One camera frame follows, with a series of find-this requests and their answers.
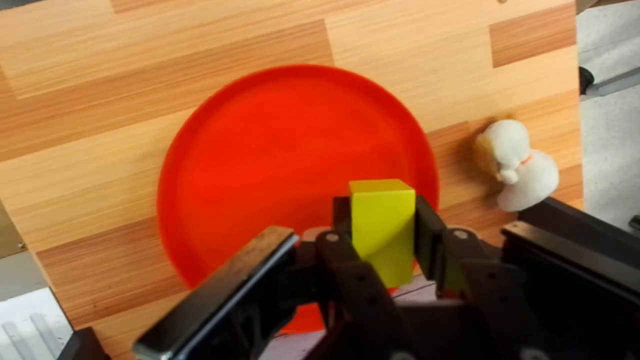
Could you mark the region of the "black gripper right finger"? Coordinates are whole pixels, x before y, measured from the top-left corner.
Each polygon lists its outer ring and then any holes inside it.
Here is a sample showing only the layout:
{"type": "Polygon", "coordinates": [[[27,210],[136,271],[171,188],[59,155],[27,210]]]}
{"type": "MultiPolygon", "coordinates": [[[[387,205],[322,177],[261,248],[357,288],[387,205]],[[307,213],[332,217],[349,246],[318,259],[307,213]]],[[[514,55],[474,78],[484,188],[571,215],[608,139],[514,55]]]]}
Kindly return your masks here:
{"type": "Polygon", "coordinates": [[[438,300],[426,305],[435,343],[469,360],[517,360],[528,341],[524,273],[474,231],[446,225],[424,198],[413,228],[418,265],[438,286],[438,300]]]}

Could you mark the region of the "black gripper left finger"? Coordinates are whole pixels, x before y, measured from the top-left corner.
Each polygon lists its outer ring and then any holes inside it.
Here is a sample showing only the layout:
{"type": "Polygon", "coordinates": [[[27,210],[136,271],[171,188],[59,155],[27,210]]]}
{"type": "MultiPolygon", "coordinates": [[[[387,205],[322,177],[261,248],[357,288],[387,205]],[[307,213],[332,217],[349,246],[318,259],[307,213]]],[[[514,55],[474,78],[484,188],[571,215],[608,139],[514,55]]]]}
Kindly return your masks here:
{"type": "Polygon", "coordinates": [[[326,335],[313,360],[413,360],[405,321],[370,261],[349,239],[349,199],[332,199],[332,228],[316,241],[326,335]]]}

